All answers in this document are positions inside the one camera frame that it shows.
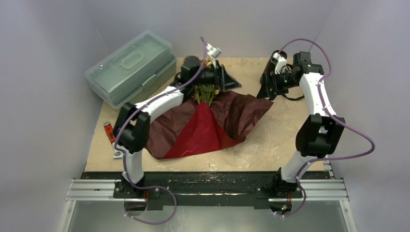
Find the black ribbon with gold lettering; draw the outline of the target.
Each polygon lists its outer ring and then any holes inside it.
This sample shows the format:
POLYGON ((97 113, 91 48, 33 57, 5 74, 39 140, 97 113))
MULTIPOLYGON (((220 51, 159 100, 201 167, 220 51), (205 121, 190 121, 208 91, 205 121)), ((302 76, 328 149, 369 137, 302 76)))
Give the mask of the black ribbon with gold lettering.
POLYGON ((292 102, 297 102, 297 101, 301 101, 305 99, 305 96, 303 94, 298 94, 298 93, 292 93, 292 92, 286 92, 286 93, 282 93, 281 97, 283 97, 284 99, 288 100, 288 101, 292 101, 292 102))

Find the flower bouquet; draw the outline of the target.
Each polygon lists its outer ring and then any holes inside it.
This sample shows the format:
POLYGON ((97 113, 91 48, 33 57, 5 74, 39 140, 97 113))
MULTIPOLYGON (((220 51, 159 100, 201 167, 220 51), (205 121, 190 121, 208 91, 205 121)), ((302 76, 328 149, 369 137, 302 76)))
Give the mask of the flower bouquet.
POLYGON ((273 102, 234 91, 210 104, 194 97, 155 119, 146 150, 156 159, 177 159, 220 151, 246 140, 273 102))

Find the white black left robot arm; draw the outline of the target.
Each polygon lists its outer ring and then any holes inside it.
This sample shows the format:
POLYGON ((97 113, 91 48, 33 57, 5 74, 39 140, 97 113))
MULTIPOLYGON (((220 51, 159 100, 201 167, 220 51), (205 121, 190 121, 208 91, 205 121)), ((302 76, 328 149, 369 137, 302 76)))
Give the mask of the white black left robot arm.
POLYGON ((113 132, 115 148, 122 151, 125 191, 133 198, 140 197, 144 190, 142 150, 147 145, 150 124, 170 109, 182 105, 194 95, 195 87, 213 84, 219 91, 241 88, 242 85, 229 75, 218 60, 184 58, 179 74, 161 93, 136 104, 126 103, 120 109, 113 132))

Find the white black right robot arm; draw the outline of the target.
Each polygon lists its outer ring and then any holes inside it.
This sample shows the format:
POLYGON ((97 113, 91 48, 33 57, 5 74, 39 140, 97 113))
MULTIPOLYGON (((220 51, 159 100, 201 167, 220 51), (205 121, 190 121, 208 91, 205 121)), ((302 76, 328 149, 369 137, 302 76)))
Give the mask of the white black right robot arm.
POLYGON ((344 118, 331 107, 320 79, 324 76, 322 65, 311 62, 309 52, 294 54, 288 64, 287 54, 276 50, 272 53, 260 78, 258 99, 274 100, 285 96, 292 87, 301 87, 309 115, 296 135, 296 152, 274 175, 268 187, 279 197, 298 187, 297 179, 311 166, 313 160, 323 159, 334 153, 343 133, 344 118))

